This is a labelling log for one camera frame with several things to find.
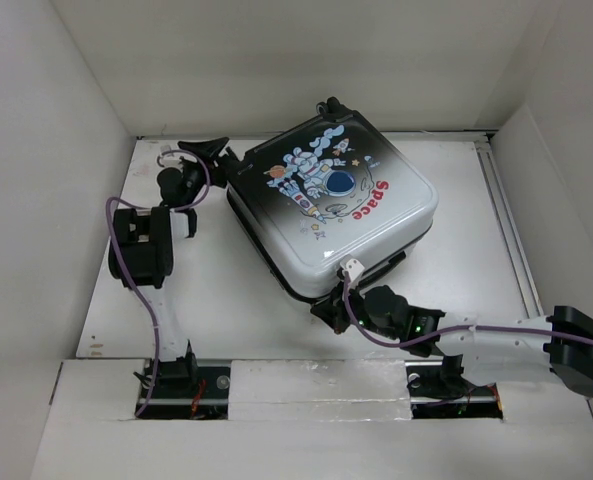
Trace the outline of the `black white astronaut suitcase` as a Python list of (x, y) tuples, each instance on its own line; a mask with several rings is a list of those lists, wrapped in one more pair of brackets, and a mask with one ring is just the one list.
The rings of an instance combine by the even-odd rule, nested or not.
[(331, 97), (304, 123), (227, 154), (227, 199), (281, 287), (315, 303), (353, 257), (372, 282), (433, 224), (439, 196), (361, 113)]

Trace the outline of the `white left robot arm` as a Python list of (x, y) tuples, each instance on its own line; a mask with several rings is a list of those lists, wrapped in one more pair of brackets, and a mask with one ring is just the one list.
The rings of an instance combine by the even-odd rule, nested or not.
[(171, 285), (175, 244), (196, 234), (195, 207), (211, 188), (227, 185), (220, 158), (228, 142), (227, 137), (180, 141), (177, 148), (159, 154), (156, 206), (135, 206), (118, 197), (106, 202), (110, 273), (136, 296), (152, 323), (153, 358), (136, 377), (153, 391), (168, 389), (184, 397), (198, 387), (197, 360), (166, 288)]

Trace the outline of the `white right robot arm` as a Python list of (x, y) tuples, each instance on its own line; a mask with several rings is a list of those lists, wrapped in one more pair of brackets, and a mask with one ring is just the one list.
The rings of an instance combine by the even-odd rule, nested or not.
[(441, 358), (430, 384), (433, 398), (457, 398), (472, 387), (498, 382), (547, 382), (593, 399), (593, 318), (574, 307), (487, 325), (413, 306), (386, 285), (361, 294), (338, 284), (310, 311), (337, 334), (354, 326), (383, 348)]

